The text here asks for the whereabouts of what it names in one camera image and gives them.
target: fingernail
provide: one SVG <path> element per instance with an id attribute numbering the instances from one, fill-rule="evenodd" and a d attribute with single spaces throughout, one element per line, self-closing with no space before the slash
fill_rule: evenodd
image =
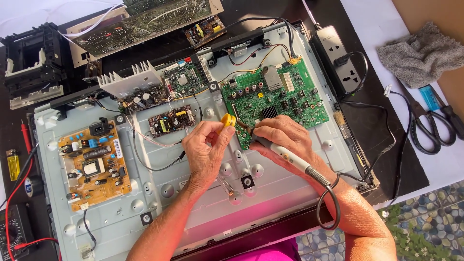
<path id="1" fill-rule="evenodd" d="M 229 134 L 234 134 L 235 133 L 235 128 L 232 127 L 232 126 L 228 126 L 226 131 L 229 133 Z"/>

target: blue capacitor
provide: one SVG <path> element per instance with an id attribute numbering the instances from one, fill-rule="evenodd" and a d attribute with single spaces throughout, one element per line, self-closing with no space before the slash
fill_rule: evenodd
<path id="1" fill-rule="evenodd" d="M 90 140 L 89 140 L 89 147 L 90 147 L 91 149 L 98 148 L 97 139 L 90 139 Z"/>

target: power strip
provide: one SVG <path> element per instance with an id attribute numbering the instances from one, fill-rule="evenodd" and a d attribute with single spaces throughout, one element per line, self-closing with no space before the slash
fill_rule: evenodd
<path id="1" fill-rule="evenodd" d="M 361 81 L 361 77 L 349 59 L 348 62 L 341 66 L 335 66 L 334 61 L 337 58 L 347 54 L 342 40 L 333 26 L 327 26 L 315 31 L 312 36 L 312 42 L 316 52 L 322 61 L 322 64 L 329 76 L 338 98 L 342 98 L 356 89 Z"/>

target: small green plant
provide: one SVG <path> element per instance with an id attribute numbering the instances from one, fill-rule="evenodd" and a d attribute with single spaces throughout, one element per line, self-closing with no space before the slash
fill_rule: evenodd
<path id="1" fill-rule="evenodd" d="M 382 216 L 382 211 L 383 209 L 378 210 L 377 213 Z M 399 228 L 397 226 L 398 216 L 401 211 L 399 205 L 393 205 L 387 211 L 389 215 L 384 218 L 384 222 L 395 240 L 396 255 L 399 260 L 404 257 L 408 261 L 457 261 L 456 257 L 451 255 L 449 249 L 445 249 L 443 246 L 435 246 L 425 240 L 424 235 L 415 234 L 414 226 L 411 223 L 409 223 L 407 232 Z"/>

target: yellow lighter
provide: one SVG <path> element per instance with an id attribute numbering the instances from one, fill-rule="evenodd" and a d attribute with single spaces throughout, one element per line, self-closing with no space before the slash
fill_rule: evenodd
<path id="1" fill-rule="evenodd" d="M 15 181 L 18 179 L 20 172 L 19 169 L 19 157 L 16 150 L 7 150 L 6 159 L 8 160 L 8 169 L 10 170 L 10 179 Z"/>

